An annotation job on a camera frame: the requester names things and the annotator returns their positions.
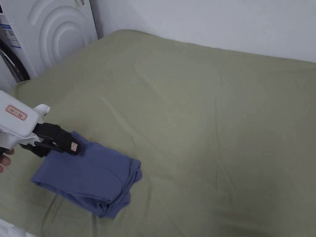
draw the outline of folded blue shirt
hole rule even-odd
[[[94,213],[114,218],[130,203],[130,188],[142,178],[141,162],[72,132],[82,151],[51,151],[31,181]]]

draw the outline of finger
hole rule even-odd
[[[6,157],[5,155],[0,156],[0,164],[7,166],[10,164],[10,159]]]
[[[13,155],[14,154],[14,149],[12,149],[11,151],[7,151],[6,154]]]

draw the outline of red label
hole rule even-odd
[[[21,119],[23,121],[26,120],[26,118],[27,118],[27,114],[23,113],[22,111],[18,110],[17,108],[15,108],[12,105],[9,105],[6,110],[10,114],[18,117],[19,119]]]

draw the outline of green bedsheet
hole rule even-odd
[[[315,79],[313,63],[117,31],[14,94],[141,160],[131,204],[98,219],[32,184],[43,159],[17,147],[0,218],[54,237],[315,236]]]

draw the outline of mattress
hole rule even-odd
[[[17,147],[0,218],[37,236],[315,236],[315,78],[309,62],[117,31],[13,95],[139,159],[131,204],[98,219],[32,184],[43,159]]]

